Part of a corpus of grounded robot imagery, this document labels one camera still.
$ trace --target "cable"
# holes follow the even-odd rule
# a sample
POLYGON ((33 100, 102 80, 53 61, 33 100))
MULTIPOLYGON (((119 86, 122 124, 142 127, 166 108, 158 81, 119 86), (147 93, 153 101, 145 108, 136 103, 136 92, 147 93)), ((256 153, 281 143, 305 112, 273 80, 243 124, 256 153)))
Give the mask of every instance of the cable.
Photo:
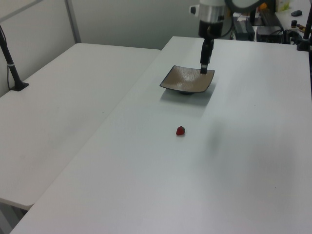
POLYGON ((11 90, 10 84, 9 84, 9 66, 7 66, 7 82, 8 82, 8 88, 9 90, 11 90))
POLYGON ((277 33, 277 32, 279 32, 278 34, 280 34, 280 33, 283 32, 283 31, 284 31, 284 30, 279 29, 279 30, 276 30, 276 31, 270 33, 270 34, 268 35, 268 38, 267 38, 267 40, 266 40, 266 43, 269 41, 269 38, 270 38, 271 35, 273 35, 274 33, 277 33))
POLYGON ((0 31, 1 31, 1 34, 3 35, 3 37, 4 37, 5 42, 6 42, 6 37, 5 37, 4 31, 2 30, 1 25, 0 25, 0 31))

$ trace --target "white table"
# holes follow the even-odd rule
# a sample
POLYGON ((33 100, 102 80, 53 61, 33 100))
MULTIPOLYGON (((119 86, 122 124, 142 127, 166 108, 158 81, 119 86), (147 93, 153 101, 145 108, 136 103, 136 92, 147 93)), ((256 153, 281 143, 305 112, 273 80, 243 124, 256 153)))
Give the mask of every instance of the white table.
POLYGON ((216 40, 207 92, 160 88, 201 46, 172 38, 12 234, 310 233, 308 54, 216 40))
POLYGON ((158 50, 76 44, 0 98, 0 202, 29 209, 158 50))
POLYGON ((306 26, 310 6, 311 4, 309 0, 291 0, 290 8, 287 11, 276 12, 275 14, 284 29, 289 29, 291 27, 292 20, 296 20, 298 21, 298 24, 306 26), (291 13, 296 10, 301 10, 302 15, 298 17, 292 17, 291 13))

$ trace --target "brown plate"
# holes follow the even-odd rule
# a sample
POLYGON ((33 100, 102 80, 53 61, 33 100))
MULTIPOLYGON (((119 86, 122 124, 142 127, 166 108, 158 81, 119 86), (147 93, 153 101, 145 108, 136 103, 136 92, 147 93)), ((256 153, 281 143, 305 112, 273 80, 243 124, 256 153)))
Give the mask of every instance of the brown plate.
POLYGON ((201 74, 199 69, 173 66, 160 86, 187 94, 202 93, 208 89, 214 74, 214 70, 201 74))

